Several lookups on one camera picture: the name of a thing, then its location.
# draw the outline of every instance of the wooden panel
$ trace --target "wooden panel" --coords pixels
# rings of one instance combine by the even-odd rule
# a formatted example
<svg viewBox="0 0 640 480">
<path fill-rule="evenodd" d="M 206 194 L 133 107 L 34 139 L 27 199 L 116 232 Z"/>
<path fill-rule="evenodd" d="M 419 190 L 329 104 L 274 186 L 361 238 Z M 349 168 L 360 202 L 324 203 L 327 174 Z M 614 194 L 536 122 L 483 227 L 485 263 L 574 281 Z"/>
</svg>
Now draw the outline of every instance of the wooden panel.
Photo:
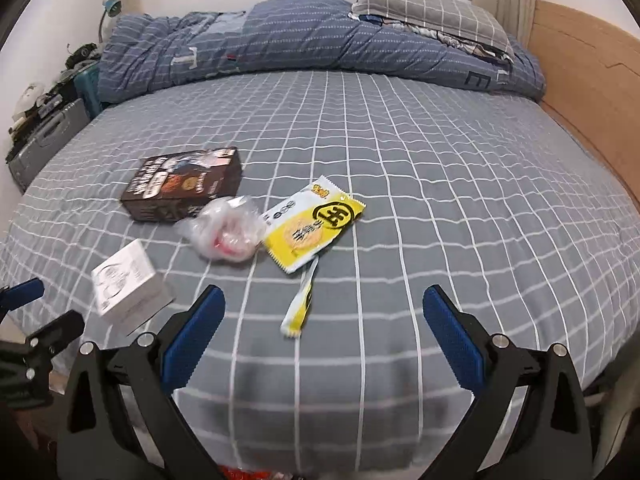
<svg viewBox="0 0 640 480">
<path fill-rule="evenodd" d="M 640 40 L 580 10 L 537 1 L 529 49 L 542 107 L 640 197 Z"/>
</svg>

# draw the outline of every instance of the gray plaid pillow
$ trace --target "gray plaid pillow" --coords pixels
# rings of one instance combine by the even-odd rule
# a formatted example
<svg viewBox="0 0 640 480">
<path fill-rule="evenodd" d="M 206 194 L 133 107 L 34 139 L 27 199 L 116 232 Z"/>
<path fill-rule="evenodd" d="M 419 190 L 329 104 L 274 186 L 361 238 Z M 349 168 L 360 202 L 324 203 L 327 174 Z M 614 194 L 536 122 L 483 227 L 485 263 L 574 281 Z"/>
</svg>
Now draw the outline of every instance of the gray plaid pillow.
<svg viewBox="0 0 640 480">
<path fill-rule="evenodd" d="M 356 16 L 376 14 L 418 27 L 432 28 L 506 52 L 513 49 L 506 32 L 491 13 L 464 0 L 356 0 Z"/>
</svg>

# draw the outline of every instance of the blue comforter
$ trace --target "blue comforter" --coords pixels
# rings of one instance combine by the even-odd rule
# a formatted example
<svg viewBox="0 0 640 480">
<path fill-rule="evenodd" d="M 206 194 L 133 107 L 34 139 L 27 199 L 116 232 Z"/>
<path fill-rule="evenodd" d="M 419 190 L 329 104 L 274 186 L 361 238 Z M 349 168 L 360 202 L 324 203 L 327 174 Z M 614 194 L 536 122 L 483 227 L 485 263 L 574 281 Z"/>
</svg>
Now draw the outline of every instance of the blue comforter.
<svg viewBox="0 0 640 480">
<path fill-rule="evenodd" d="M 437 40 L 349 17 L 345 0 L 267 0 L 248 13 L 123 16 L 100 61 L 104 102 L 231 73 L 355 70 L 540 100 L 538 60 L 510 38 L 510 70 Z"/>
</svg>

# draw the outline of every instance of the small white box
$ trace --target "small white box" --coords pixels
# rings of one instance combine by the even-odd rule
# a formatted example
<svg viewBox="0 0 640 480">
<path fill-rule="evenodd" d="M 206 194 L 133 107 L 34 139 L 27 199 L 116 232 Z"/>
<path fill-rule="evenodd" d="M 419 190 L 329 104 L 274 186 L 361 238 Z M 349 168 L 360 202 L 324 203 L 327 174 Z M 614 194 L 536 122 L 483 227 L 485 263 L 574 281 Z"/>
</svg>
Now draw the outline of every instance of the small white box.
<svg viewBox="0 0 640 480">
<path fill-rule="evenodd" d="M 95 267 L 91 277 L 98 314 L 126 334 L 174 299 L 138 239 Z"/>
</svg>

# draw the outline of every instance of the brown box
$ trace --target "brown box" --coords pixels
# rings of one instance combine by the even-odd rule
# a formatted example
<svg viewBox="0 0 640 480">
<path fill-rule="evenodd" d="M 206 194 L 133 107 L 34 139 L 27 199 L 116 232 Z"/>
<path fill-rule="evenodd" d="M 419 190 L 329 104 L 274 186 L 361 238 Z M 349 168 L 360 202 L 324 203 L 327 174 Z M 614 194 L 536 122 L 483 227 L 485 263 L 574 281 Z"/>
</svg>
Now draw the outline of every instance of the brown box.
<svg viewBox="0 0 640 480">
<path fill-rule="evenodd" d="M 175 222 L 196 216 L 214 198 L 235 196 L 241 179 L 234 147 L 152 156 L 120 201 L 134 220 Z"/>
</svg>

